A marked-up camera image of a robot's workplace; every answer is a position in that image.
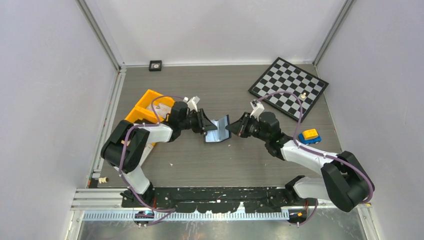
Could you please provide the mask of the black leather card holder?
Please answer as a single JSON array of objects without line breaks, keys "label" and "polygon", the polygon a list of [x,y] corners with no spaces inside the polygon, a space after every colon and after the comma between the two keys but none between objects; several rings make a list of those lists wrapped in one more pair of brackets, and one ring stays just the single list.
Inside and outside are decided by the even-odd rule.
[{"label": "black leather card holder", "polygon": [[211,120],[211,122],[217,129],[207,131],[207,135],[204,137],[205,143],[220,143],[232,137],[231,132],[226,129],[230,123],[230,116],[228,114],[219,120]]}]

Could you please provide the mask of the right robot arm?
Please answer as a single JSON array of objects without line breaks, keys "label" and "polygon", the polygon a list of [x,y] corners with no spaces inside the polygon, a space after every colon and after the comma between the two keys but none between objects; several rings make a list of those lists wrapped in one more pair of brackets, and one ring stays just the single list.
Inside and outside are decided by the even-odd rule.
[{"label": "right robot arm", "polygon": [[350,212],[373,197],[374,183],[353,153],[325,152],[300,143],[282,132],[272,112],[263,112],[259,117],[246,112],[239,120],[227,125],[226,130],[241,138],[254,137],[264,141],[271,156],[319,174],[319,178],[303,176],[289,184],[285,198],[291,205],[314,198],[331,201],[339,210]]}]

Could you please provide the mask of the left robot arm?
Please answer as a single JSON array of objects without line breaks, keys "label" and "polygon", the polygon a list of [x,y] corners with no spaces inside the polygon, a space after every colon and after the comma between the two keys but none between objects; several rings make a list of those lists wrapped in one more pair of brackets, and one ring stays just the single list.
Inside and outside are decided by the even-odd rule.
[{"label": "left robot arm", "polygon": [[207,136],[209,131],[217,130],[217,126],[207,118],[202,108],[177,101],[165,119],[157,124],[121,120],[104,143],[101,158],[118,171],[141,207],[151,205],[155,197],[154,186],[142,170],[152,144],[173,142],[183,130]]}]

